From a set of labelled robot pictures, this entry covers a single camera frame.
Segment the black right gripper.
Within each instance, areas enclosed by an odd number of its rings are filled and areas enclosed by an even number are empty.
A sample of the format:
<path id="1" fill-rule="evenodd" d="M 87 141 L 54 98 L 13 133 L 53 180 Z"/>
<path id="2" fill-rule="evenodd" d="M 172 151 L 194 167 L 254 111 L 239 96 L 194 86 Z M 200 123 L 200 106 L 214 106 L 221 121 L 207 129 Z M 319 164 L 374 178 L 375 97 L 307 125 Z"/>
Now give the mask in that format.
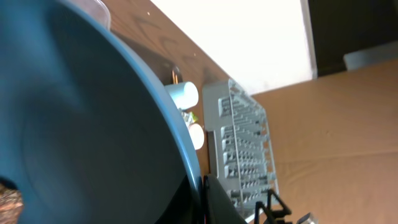
<path id="1" fill-rule="evenodd" d="M 272 200 L 276 200 L 282 207 L 280 210 L 272 209 Z M 291 209 L 276 194 L 273 189 L 267 190 L 267 203 L 257 201 L 255 206 L 254 224 L 260 224 L 260 211 L 266 215 L 263 224 L 292 224 L 287 222 L 285 217 L 292 214 Z M 307 213 L 296 221 L 296 224 L 318 224 L 318 219 L 312 214 Z"/>

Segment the brown food scrap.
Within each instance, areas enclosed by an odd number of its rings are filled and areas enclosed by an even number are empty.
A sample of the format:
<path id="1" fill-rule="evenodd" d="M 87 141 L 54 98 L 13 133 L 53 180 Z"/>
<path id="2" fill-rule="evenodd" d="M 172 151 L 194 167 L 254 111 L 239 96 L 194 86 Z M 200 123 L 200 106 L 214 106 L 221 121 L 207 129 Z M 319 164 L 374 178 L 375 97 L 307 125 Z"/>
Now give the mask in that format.
<path id="1" fill-rule="evenodd" d="M 1 224 L 17 224 L 23 208 L 21 192 L 1 184 Z"/>

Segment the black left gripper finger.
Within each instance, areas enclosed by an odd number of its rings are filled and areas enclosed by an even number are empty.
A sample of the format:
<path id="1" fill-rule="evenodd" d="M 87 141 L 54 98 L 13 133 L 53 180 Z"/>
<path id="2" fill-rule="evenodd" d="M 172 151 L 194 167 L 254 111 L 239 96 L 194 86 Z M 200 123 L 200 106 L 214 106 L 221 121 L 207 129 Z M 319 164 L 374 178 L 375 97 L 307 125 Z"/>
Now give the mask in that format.
<path id="1" fill-rule="evenodd" d="M 206 224 L 246 224 L 218 179 L 211 174 L 203 177 L 202 205 Z"/>

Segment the dark blue bowl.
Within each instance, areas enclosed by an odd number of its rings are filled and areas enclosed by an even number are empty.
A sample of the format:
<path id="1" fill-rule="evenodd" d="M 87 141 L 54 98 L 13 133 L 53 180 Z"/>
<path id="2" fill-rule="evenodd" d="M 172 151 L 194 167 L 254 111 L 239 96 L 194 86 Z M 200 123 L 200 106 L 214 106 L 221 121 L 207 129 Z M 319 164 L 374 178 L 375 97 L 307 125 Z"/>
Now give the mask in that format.
<path id="1" fill-rule="evenodd" d="M 1 2 L 1 179 L 19 223 L 202 223 L 188 129 L 154 72 L 67 1 Z"/>

